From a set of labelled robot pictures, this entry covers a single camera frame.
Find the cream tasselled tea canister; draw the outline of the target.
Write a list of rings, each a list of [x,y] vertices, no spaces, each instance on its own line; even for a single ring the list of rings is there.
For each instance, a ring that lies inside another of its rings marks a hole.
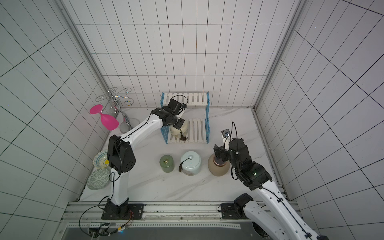
[[[180,129],[176,129],[173,126],[170,127],[171,136],[183,142],[185,142],[188,139],[187,137],[188,130],[189,130],[189,123],[187,120],[184,121]]]

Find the brown clay tea canister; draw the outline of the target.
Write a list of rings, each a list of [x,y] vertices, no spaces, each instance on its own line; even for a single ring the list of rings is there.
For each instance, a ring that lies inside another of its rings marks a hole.
[[[212,154],[208,160],[209,171],[216,177],[225,175],[229,171],[230,166],[231,164],[228,161],[217,158],[215,154]]]

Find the blue white slatted shelf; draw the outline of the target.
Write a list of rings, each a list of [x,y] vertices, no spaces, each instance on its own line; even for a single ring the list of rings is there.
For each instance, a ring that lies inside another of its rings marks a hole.
[[[170,127],[161,128],[161,133],[166,144],[199,143],[208,144],[210,141],[210,93],[162,93],[161,106],[174,99],[187,105],[182,118],[189,123],[188,139],[183,142],[171,136]],[[192,115],[190,110],[205,108],[205,118]]]

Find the pale blue tasselled tea canister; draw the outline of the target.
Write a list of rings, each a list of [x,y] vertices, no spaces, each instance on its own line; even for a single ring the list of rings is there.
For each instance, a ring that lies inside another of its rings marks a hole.
[[[202,159],[197,152],[188,151],[181,157],[179,172],[188,176],[195,176],[201,171]]]

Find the small green tea canister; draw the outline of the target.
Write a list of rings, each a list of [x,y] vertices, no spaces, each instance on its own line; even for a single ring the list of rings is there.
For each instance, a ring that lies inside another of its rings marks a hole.
[[[174,159],[171,155],[164,155],[160,158],[160,166],[165,173],[171,173],[175,168]]]

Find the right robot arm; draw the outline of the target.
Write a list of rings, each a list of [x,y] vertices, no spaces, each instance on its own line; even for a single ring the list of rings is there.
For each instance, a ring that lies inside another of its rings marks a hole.
[[[257,224],[273,240],[326,240],[294,210],[265,168],[252,161],[243,139],[227,136],[223,146],[214,146],[216,157],[230,162],[235,175],[252,194],[234,201],[235,211]]]

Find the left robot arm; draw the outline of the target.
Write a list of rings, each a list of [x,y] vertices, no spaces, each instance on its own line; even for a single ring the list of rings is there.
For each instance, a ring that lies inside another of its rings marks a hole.
[[[183,111],[186,103],[170,99],[166,106],[151,111],[149,117],[129,132],[109,138],[107,160],[111,173],[109,181],[112,183],[112,195],[107,198],[103,209],[103,220],[124,220],[133,217],[130,213],[128,197],[129,171],[136,164],[134,149],[145,138],[162,127],[174,127],[180,129],[185,120]]]

